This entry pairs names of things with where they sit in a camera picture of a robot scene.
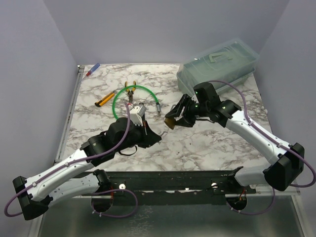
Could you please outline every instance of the clear plastic bin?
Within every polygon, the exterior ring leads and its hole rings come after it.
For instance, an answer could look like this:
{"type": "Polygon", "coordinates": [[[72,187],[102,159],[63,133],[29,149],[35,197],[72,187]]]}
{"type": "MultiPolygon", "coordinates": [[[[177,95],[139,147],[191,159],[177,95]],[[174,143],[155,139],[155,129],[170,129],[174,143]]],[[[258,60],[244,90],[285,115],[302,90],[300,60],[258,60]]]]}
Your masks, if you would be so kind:
{"type": "MultiPolygon", "coordinates": [[[[259,55],[240,39],[233,39],[212,47],[188,63],[180,65],[178,87],[184,94],[194,96],[193,87],[209,80],[223,80],[234,85],[244,83],[254,72],[259,55]]],[[[229,86],[214,82],[218,94],[229,86]]]]}

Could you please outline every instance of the marble table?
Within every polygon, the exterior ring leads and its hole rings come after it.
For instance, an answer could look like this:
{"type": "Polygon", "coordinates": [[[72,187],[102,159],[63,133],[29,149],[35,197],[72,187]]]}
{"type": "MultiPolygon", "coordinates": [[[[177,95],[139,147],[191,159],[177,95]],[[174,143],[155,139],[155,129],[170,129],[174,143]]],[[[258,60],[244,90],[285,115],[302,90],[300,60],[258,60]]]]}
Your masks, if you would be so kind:
{"type": "MultiPolygon", "coordinates": [[[[193,128],[176,127],[170,130],[163,122],[163,116],[169,112],[182,96],[177,86],[175,64],[140,65],[101,65],[89,78],[82,81],[71,121],[69,136],[63,158],[71,155],[89,137],[107,130],[115,121],[110,100],[98,108],[94,103],[110,91],[121,90],[124,82],[131,85],[135,80],[152,90],[162,106],[162,117],[155,121],[156,103],[148,92],[136,89],[134,101],[143,102],[147,107],[146,119],[151,129],[162,136],[159,144],[147,149],[138,149],[130,157],[117,154],[114,159],[98,166],[108,171],[178,171],[178,170],[230,170],[238,166],[251,167],[266,162],[257,150],[237,134],[222,128],[218,124],[198,121],[193,128]]],[[[253,76],[239,86],[245,94],[249,115],[270,130],[267,114],[253,76]]],[[[231,99],[242,106],[240,95],[230,90],[221,95],[221,99],[231,99]]],[[[123,93],[117,102],[117,114],[126,116],[124,102],[128,102],[123,93]]],[[[134,149],[124,151],[133,153],[134,149]]]]}

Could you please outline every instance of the gray wall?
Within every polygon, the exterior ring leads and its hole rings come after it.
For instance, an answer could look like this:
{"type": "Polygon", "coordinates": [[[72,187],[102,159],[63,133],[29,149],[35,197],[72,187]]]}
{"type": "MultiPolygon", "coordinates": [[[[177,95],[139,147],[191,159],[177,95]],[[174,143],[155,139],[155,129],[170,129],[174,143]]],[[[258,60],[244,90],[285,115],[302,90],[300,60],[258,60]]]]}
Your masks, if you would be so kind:
{"type": "Polygon", "coordinates": [[[44,2],[77,63],[93,64],[179,63],[234,37],[259,52],[288,0],[44,2]]]}
{"type": "MultiPolygon", "coordinates": [[[[291,0],[261,51],[255,73],[273,132],[305,147],[316,168],[316,1],[291,0]]],[[[312,180],[305,167],[299,183],[312,180]]],[[[316,186],[301,189],[316,233],[316,186]]]]}
{"type": "Polygon", "coordinates": [[[3,208],[15,177],[52,166],[78,69],[41,0],[1,1],[0,32],[0,236],[26,237],[3,208]]]}

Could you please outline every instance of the green hose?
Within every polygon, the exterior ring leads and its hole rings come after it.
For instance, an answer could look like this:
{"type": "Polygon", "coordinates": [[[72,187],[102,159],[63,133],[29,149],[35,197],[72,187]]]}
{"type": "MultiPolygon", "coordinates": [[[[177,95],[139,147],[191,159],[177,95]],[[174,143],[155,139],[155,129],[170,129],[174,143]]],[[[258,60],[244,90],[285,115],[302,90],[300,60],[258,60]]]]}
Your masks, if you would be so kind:
{"type": "Polygon", "coordinates": [[[118,119],[118,116],[117,116],[117,114],[115,113],[115,103],[116,103],[116,101],[117,101],[119,95],[120,95],[123,91],[125,91],[125,90],[127,90],[127,89],[129,89],[129,88],[132,88],[132,87],[138,87],[138,88],[141,88],[141,89],[143,89],[143,90],[148,91],[148,92],[153,96],[153,98],[155,99],[155,102],[156,102],[156,104],[157,104],[157,111],[158,111],[158,113],[161,112],[160,104],[159,104],[158,98],[155,96],[155,94],[154,94],[151,90],[149,90],[149,89],[147,89],[146,87],[143,87],[143,86],[141,86],[141,85],[129,85],[129,86],[123,88],[122,90],[120,90],[119,93],[114,97],[113,104],[112,104],[112,111],[113,111],[113,115],[114,115],[114,117],[115,117],[116,119],[118,119]]]}

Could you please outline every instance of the yellow handled pliers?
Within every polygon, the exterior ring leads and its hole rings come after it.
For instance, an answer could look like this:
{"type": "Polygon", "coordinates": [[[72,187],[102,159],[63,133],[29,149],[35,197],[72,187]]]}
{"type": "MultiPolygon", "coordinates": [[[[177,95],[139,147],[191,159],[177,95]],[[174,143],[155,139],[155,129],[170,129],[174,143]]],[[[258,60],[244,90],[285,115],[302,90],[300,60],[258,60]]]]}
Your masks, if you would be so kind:
{"type": "Polygon", "coordinates": [[[134,94],[135,89],[136,89],[136,87],[132,87],[131,90],[129,88],[126,89],[127,95],[128,95],[128,99],[129,99],[129,102],[131,104],[133,104],[133,94],[134,94]]]}

